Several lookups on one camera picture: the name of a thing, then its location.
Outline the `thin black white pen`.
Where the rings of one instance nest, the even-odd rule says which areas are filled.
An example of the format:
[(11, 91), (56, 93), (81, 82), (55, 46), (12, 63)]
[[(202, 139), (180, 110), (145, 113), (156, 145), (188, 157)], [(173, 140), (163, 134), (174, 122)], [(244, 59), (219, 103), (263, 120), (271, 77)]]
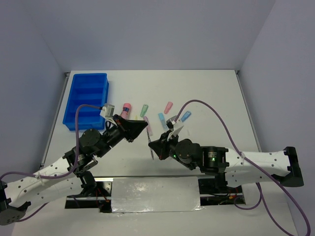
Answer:
[[(147, 128), (146, 128), (146, 132), (147, 132), (148, 146), (149, 146), (149, 143), (151, 142), (151, 139), (150, 139), (149, 131), (148, 131), (148, 129), (147, 129)], [(150, 146), (149, 146), (149, 150), (150, 150), (150, 155), (151, 155), (151, 158), (152, 158), (152, 160), (154, 160), (154, 153), (153, 153), (153, 150), (151, 149), (151, 147), (150, 147)]]

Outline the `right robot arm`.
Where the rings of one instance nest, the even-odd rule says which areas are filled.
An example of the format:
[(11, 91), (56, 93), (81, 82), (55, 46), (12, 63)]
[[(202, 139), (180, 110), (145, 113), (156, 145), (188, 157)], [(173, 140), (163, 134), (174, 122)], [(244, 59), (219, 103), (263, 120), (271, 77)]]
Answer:
[(214, 176), (214, 187), (219, 192), (273, 179), (284, 187), (304, 185), (294, 147), (277, 152), (239, 154), (231, 148), (201, 146), (189, 139), (179, 141), (178, 136), (168, 138), (168, 134), (163, 133), (158, 140), (148, 144), (159, 160), (171, 157), (189, 170), (198, 168), (200, 172)]

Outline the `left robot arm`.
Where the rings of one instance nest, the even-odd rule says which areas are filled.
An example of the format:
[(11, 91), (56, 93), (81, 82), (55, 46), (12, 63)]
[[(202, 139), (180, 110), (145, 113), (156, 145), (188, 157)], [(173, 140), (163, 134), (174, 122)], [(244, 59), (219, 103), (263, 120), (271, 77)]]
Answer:
[(113, 126), (100, 133), (86, 130), (76, 146), (51, 165), (34, 174), (18, 173), (22, 178), (0, 183), (0, 223), (9, 225), (26, 219), (27, 211), (43, 208), (58, 198), (96, 191), (96, 182), (89, 171), (122, 140), (133, 142), (148, 126), (144, 120), (125, 120), (115, 115)]

